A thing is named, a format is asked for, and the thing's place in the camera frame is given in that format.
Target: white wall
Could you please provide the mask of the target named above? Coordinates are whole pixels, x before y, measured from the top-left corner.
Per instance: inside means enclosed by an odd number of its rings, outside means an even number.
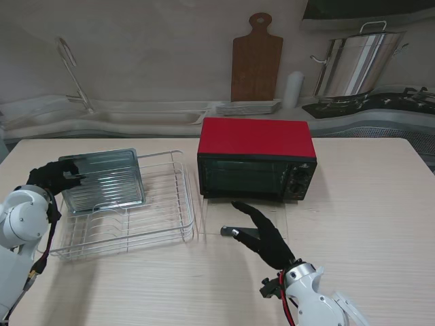
[[[230,98],[232,40],[248,34],[256,12],[273,17],[284,38],[277,85],[301,70],[310,95],[328,39],[355,31],[299,31],[303,0],[20,0],[0,2],[0,103],[74,93],[54,49],[64,37],[91,98],[112,101],[211,101]],[[435,86],[435,20],[407,30],[410,43],[379,84]]]

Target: paper towel roll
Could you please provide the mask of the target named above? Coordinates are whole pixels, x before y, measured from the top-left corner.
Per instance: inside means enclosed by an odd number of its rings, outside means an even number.
[[[304,78],[304,74],[300,71],[293,71],[288,75],[283,97],[283,109],[293,109],[296,106]]]

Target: stainless steel pot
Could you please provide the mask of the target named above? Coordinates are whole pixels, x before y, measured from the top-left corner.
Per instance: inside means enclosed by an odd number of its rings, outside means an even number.
[[[382,31],[364,33],[368,24],[383,23]],[[401,49],[397,46],[405,32],[385,32],[387,22],[367,22],[357,35],[331,39],[325,60],[311,58],[323,65],[314,91],[317,98],[352,96],[370,92],[388,60]]]

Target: stacked plates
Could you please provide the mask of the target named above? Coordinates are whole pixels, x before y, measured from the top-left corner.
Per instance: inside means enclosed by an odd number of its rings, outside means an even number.
[[[277,101],[231,102],[216,107],[219,115],[257,115],[271,114],[281,107]]]

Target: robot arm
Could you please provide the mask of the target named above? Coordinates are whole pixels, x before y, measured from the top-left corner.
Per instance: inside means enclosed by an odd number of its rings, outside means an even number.
[[[367,320],[355,304],[342,293],[334,293],[332,298],[319,293],[322,267],[316,270],[313,265],[301,259],[295,260],[293,253],[282,239],[278,229],[259,210],[242,202],[232,205],[251,216],[258,228],[260,239],[233,229],[234,238],[245,244],[272,268],[280,270],[278,277],[262,281],[260,292],[263,297],[276,295],[283,301],[284,312],[291,326],[294,326],[286,298],[290,298],[298,309],[300,326],[349,326],[349,317],[358,326],[368,326]]]
[[[26,284],[36,248],[48,229],[48,193],[24,185],[0,204],[0,317],[12,309]]]
[[[60,218],[54,196],[80,184],[80,177],[66,179],[63,173],[67,171],[78,174],[72,160],[33,169],[27,184],[17,187],[0,204],[0,325],[7,324],[16,304],[46,266]],[[34,263],[36,249],[50,224],[47,250]]]

